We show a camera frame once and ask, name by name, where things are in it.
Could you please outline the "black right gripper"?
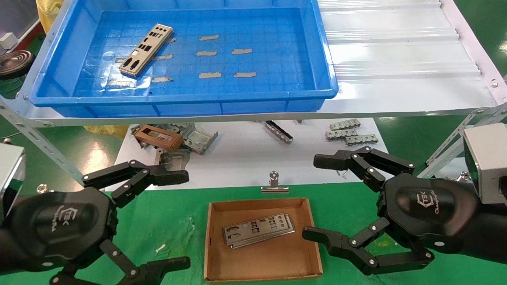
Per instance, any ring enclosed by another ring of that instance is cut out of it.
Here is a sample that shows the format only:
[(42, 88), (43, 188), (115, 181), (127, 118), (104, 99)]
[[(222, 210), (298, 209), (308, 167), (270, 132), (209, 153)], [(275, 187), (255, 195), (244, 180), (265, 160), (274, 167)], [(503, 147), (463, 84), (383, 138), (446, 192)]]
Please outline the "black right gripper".
[[(378, 200), (382, 218), (352, 237), (303, 228), (302, 238), (325, 245), (330, 256), (351, 262), (369, 276), (424, 269), (434, 260), (426, 248), (444, 254), (464, 251), (464, 230), (479, 207), (470, 184), (415, 177), (414, 164), (369, 146), (333, 155), (316, 154), (314, 166), (350, 170), (373, 192), (382, 191)], [(387, 180), (380, 170), (395, 177)], [(366, 247), (385, 232), (410, 251), (380, 256), (368, 253)]]

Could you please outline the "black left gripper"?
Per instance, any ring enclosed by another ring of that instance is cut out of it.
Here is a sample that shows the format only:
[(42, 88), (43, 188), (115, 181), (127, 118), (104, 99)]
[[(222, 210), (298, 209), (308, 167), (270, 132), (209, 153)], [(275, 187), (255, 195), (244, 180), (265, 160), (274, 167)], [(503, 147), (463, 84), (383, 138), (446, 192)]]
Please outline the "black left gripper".
[[(84, 175), (82, 182), (88, 188), (81, 191), (22, 198), (8, 214), (8, 271), (64, 267), (51, 278), (51, 285), (95, 285), (75, 274), (105, 254), (124, 272), (118, 285), (161, 284), (167, 273), (188, 269), (190, 258), (134, 265), (111, 241), (118, 225), (116, 207), (125, 207), (150, 185), (188, 181), (186, 170), (131, 160)], [(121, 186), (111, 193), (111, 199), (100, 191), (118, 183)]]

